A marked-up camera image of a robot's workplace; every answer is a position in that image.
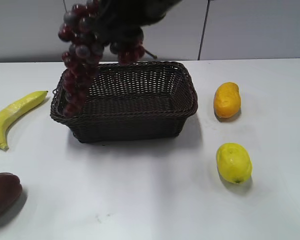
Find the lemon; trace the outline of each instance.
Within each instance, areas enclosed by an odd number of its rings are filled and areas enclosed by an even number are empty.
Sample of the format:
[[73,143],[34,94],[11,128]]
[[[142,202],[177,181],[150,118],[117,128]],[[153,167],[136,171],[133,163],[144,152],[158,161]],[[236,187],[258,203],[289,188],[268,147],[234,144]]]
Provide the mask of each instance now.
[[225,143],[216,152],[220,175],[230,183],[241,184],[252,173],[252,163],[245,148],[237,143]]
[[233,82],[222,84],[215,92],[213,108],[219,118],[231,118],[239,112],[241,98],[238,85]]

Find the yellow banana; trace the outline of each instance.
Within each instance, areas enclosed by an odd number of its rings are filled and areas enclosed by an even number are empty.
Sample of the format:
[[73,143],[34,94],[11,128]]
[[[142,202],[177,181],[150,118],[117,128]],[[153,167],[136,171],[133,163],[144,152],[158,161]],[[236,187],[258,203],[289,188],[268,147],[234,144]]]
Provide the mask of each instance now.
[[22,115],[42,103],[48,91],[35,91],[15,101],[0,111],[0,149],[8,150],[6,132],[9,126]]

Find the gray wall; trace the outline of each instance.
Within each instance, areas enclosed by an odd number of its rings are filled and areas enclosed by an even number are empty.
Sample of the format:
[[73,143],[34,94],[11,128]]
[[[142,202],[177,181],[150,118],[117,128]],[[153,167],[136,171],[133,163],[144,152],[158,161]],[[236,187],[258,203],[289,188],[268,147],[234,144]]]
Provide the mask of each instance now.
[[[145,47],[160,60],[196,60],[207,2],[183,0],[145,27]],[[64,12],[62,0],[0,0],[0,62],[60,61]],[[257,58],[300,58],[300,0],[211,0],[200,59]],[[106,50],[103,60],[116,57]]]
[[[65,0],[68,9],[86,0]],[[184,0],[159,24],[144,29],[144,46],[162,60],[195,60],[208,0]],[[0,62],[60,61],[62,0],[0,0]],[[116,57],[106,50],[103,60]]]
[[300,58],[300,0],[213,0],[201,60]]

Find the table surface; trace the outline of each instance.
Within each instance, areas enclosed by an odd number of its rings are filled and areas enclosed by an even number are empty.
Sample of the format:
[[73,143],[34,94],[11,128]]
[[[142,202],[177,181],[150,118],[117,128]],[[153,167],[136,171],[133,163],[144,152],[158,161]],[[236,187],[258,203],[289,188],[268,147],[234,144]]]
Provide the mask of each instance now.
[[[37,90],[44,105],[22,117],[0,150],[0,172],[24,193],[0,218],[0,240],[300,240],[300,59],[182,62],[197,114],[174,139],[81,144],[50,114],[65,69],[0,63],[0,110]],[[241,115],[219,122],[216,89],[239,85]],[[252,179],[220,179],[216,151],[242,144]]]

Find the dark brown wicker basket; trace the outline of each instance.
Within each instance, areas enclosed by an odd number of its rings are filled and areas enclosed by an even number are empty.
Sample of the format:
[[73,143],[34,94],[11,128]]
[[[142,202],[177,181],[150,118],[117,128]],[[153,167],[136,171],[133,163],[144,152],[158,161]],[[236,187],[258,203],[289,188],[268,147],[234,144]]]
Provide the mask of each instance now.
[[198,109],[187,69],[178,62],[99,65],[78,116],[65,118],[61,76],[51,103],[51,118],[68,126],[82,143],[178,136]]

